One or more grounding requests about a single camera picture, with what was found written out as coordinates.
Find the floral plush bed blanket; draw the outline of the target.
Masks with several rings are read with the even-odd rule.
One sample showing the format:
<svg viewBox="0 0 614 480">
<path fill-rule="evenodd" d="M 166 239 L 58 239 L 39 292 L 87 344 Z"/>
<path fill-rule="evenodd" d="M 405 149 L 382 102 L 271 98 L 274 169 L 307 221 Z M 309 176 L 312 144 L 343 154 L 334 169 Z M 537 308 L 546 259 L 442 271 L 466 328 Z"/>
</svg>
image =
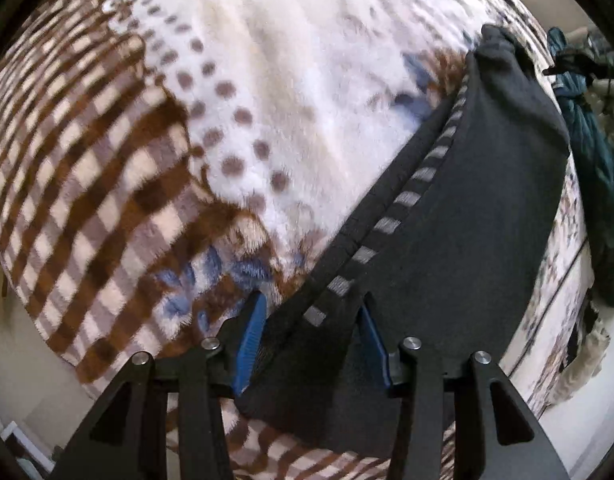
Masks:
<svg viewBox="0 0 614 480">
<path fill-rule="evenodd" d="M 99 396 L 134 352 L 178 356 L 255 290 L 266 323 L 437 107 L 487 25 L 561 114 L 520 0 L 40 0 L 0 54 L 0 263 L 45 349 Z M 599 373 L 568 139 L 529 304 L 495 358 L 531 411 Z"/>
</svg>

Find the black striped knit sweater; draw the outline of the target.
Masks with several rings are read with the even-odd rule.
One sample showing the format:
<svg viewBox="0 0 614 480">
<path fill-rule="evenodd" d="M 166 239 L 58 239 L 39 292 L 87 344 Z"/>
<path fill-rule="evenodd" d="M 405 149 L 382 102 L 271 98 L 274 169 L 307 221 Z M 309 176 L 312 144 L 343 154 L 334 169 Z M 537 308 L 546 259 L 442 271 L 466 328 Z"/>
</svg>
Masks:
<svg viewBox="0 0 614 480">
<path fill-rule="evenodd" d="M 487 25 L 462 88 L 423 122 L 272 313 L 237 400 L 247 444 L 272 462 L 308 453 L 385 458 L 398 404 L 356 321 L 388 352 L 414 336 L 448 364 L 500 358 L 529 304 L 568 159 L 561 114 L 506 29 Z"/>
</svg>

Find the teal velvet garment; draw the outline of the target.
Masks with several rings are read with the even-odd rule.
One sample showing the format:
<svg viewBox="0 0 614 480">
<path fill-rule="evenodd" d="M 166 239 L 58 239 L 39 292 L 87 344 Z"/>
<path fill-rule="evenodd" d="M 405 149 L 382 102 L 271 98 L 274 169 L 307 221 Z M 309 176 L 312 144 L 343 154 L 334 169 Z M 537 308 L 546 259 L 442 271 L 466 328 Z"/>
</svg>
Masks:
<svg viewBox="0 0 614 480">
<path fill-rule="evenodd" d="M 569 131 L 584 205 L 596 294 L 614 307 L 614 144 L 601 130 L 598 116 L 584 94 L 590 84 L 605 79 L 613 69 L 596 62 L 570 44 L 557 27 L 548 31 L 554 64 L 553 91 Z"/>
</svg>

